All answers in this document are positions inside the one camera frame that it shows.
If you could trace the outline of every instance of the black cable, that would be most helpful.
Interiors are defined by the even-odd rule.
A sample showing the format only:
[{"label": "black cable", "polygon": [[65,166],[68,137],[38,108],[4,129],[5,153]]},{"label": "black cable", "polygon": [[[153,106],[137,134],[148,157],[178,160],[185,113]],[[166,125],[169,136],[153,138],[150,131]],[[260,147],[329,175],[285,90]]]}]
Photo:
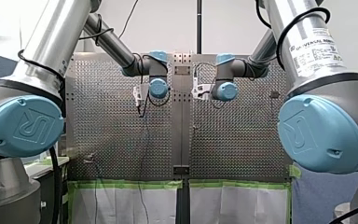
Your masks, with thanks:
[{"label": "black cable", "polygon": [[141,75],[141,84],[144,83],[144,60],[139,53],[133,53],[133,55],[138,57],[139,62],[141,63],[141,68],[139,68],[139,64],[137,63],[138,73]]},{"label": "black cable", "polygon": [[55,148],[51,147],[49,152],[51,156],[51,163],[53,165],[54,178],[54,206],[51,223],[55,224],[58,222],[60,211],[62,210],[62,176]]},{"label": "black cable", "polygon": [[345,220],[345,219],[347,219],[349,217],[353,217],[356,214],[358,214],[358,208],[350,211],[349,213],[347,213],[347,214],[345,214],[343,216],[340,216],[340,217],[334,219],[333,221],[330,222],[330,224],[340,224],[341,221],[343,221],[343,220]]},{"label": "black cable", "polygon": [[305,11],[301,14],[298,14],[281,32],[281,35],[278,39],[277,42],[277,51],[276,51],[276,55],[277,55],[277,60],[278,60],[278,64],[279,66],[284,70],[284,65],[281,59],[281,51],[282,51],[282,45],[283,45],[283,41],[286,38],[287,34],[290,32],[290,30],[301,20],[303,20],[305,17],[307,17],[310,13],[313,12],[324,12],[326,15],[326,20],[325,22],[328,23],[330,21],[331,18],[331,14],[330,11],[327,8],[324,7],[314,7],[311,8],[308,11]]},{"label": "black cable", "polygon": [[131,18],[132,13],[133,13],[133,10],[135,10],[136,5],[138,4],[138,1],[139,1],[139,0],[135,0],[135,3],[134,3],[133,6],[132,6],[132,10],[131,10],[131,12],[130,12],[130,15],[129,15],[129,17],[128,17],[127,20],[126,20],[126,24],[124,25],[123,31],[121,32],[121,34],[120,34],[120,36],[119,36],[118,38],[121,38],[121,37],[124,35],[124,32],[126,32],[127,25],[129,24],[130,18]]},{"label": "black cable", "polygon": [[114,32],[115,30],[113,28],[108,28],[106,30],[103,31],[103,18],[101,16],[101,14],[98,14],[98,30],[97,30],[97,34],[95,35],[89,35],[89,36],[85,36],[85,37],[80,37],[79,40],[85,40],[85,39],[92,39],[95,38],[95,45],[100,47],[101,45],[98,43],[98,40],[100,38],[100,35],[104,35],[107,32]]},{"label": "black cable", "polygon": [[263,18],[263,16],[261,15],[261,12],[260,12],[260,1],[262,0],[255,0],[255,11],[257,13],[257,17],[258,19],[260,19],[260,21],[265,25],[267,26],[269,29],[271,29],[271,25],[266,22]]},{"label": "black cable", "polygon": [[145,158],[146,158],[147,152],[149,150],[149,145],[150,145],[150,131],[149,131],[149,125],[148,125],[148,122],[149,122],[148,116],[145,116],[145,122],[146,122],[146,139],[147,139],[147,141],[146,141],[145,153],[141,158],[141,167],[140,167],[139,179],[138,179],[138,190],[139,190],[139,195],[141,197],[142,206],[144,207],[144,210],[145,210],[146,221],[147,221],[147,224],[149,224],[149,213],[147,211],[147,207],[146,207],[146,204],[145,204],[145,201],[144,201],[144,194],[142,193],[142,189],[141,189],[142,171],[144,169]]},{"label": "black cable", "polygon": [[32,64],[32,65],[34,65],[34,66],[41,67],[41,68],[43,68],[43,69],[45,69],[45,70],[48,70],[50,73],[52,73],[54,76],[56,76],[57,79],[61,82],[61,86],[60,86],[60,90],[59,90],[59,91],[62,91],[62,90],[63,90],[64,84],[65,84],[65,78],[64,78],[63,76],[61,76],[60,73],[56,72],[54,69],[52,69],[52,68],[50,68],[50,67],[47,67],[47,66],[45,66],[45,65],[43,65],[43,64],[40,64],[40,63],[37,63],[37,62],[35,62],[35,61],[31,61],[31,60],[28,60],[28,59],[24,58],[24,56],[22,55],[23,52],[24,52],[24,49],[20,50],[19,53],[17,53],[17,56],[18,56],[21,60],[25,61],[26,63],[30,63],[30,64]]},{"label": "black cable", "polygon": [[145,100],[145,106],[144,106],[144,112],[141,114],[141,106],[137,106],[136,108],[138,109],[138,114],[139,114],[139,118],[144,118],[145,117],[145,113],[146,113],[146,108],[147,108],[147,99],[149,98],[149,91],[147,92],[146,95],[146,100]]},{"label": "black cable", "polygon": [[150,95],[148,95],[147,98],[149,99],[150,104],[152,104],[153,106],[156,106],[156,107],[164,106],[164,105],[166,105],[166,104],[170,101],[170,98],[171,98],[171,90],[168,90],[168,97],[167,97],[167,99],[166,99],[163,103],[161,103],[161,104],[156,104],[155,102],[153,102],[152,99],[150,98]]}]

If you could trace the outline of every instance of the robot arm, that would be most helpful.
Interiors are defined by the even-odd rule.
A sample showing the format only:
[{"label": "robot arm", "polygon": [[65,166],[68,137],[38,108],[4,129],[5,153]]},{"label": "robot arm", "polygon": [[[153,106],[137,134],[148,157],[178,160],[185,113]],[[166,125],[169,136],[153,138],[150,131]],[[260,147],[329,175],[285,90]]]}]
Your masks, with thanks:
[{"label": "robot arm", "polygon": [[[262,1],[290,85],[278,131],[285,151],[300,165],[315,172],[346,174],[358,171],[358,73],[345,67],[324,15],[315,10],[321,2]],[[268,33],[257,49],[275,50],[270,37]],[[266,70],[246,70],[254,67],[254,55],[247,61],[229,54],[217,56],[214,99],[235,98],[234,77],[264,76]]]},{"label": "robot arm", "polygon": [[0,78],[0,156],[48,150],[63,129],[59,91],[88,15],[100,0],[50,0],[11,76]]},{"label": "robot arm", "polygon": [[[96,35],[107,29],[108,25],[96,13],[89,15],[84,27],[89,35]],[[95,38],[98,38],[96,41],[101,48],[121,66],[124,76],[150,76],[150,95],[157,99],[163,99],[167,95],[167,54],[164,51],[151,51],[148,55],[137,58],[113,32]]]}]

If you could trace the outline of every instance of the label sticker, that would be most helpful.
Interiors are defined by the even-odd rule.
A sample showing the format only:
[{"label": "label sticker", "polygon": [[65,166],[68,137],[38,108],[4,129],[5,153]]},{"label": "label sticker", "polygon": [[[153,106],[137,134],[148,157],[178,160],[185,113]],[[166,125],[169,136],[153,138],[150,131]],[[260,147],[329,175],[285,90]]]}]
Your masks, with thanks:
[{"label": "label sticker", "polygon": [[297,73],[309,77],[325,66],[344,66],[336,43],[327,29],[313,29],[315,34],[290,47]]}]

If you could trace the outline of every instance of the perforated metal panel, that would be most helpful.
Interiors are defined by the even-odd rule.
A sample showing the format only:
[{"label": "perforated metal panel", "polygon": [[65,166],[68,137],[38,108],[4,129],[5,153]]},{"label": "perforated metal panel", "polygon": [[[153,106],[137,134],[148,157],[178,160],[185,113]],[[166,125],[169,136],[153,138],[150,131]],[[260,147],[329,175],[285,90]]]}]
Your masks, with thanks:
[{"label": "perforated metal panel", "polygon": [[[193,66],[213,63],[214,58],[196,55]],[[214,76],[214,68],[203,65],[199,84],[212,83]],[[267,77],[235,78],[235,83],[240,91],[237,99],[221,109],[211,102],[194,101],[190,178],[285,181],[290,160],[277,133],[278,112],[286,94],[283,70],[273,63]],[[274,91],[279,98],[271,97]]]},{"label": "perforated metal panel", "polygon": [[[186,66],[214,58],[191,55]],[[172,56],[169,60],[181,66]],[[190,178],[287,181],[290,160],[277,134],[285,97],[279,65],[273,63],[265,78],[236,78],[239,96],[219,110],[187,97],[191,76],[173,75],[171,64],[169,70],[172,99],[163,107],[148,104],[146,118],[140,119],[132,97],[140,78],[122,76],[106,54],[75,55],[66,78],[71,179],[172,179],[175,161],[189,164]],[[200,83],[212,83],[214,76],[213,67],[201,67]],[[275,91],[277,99],[270,97]]]},{"label": "perforated metal panel", "polygon": [[139,83],[106,54],[75,55],[66,79],[70,179],[172,179],[171,101],[148,104],[139,118]]}]

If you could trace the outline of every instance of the black pipe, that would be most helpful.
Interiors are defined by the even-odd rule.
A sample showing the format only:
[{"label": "black pipe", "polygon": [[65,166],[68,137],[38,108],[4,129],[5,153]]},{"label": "black pipe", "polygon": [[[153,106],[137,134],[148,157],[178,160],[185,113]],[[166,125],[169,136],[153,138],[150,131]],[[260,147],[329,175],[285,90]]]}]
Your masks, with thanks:
[{"label": "black pipe", "polygon": [[197,54],[202,54],[202,0],[197,0]]}]

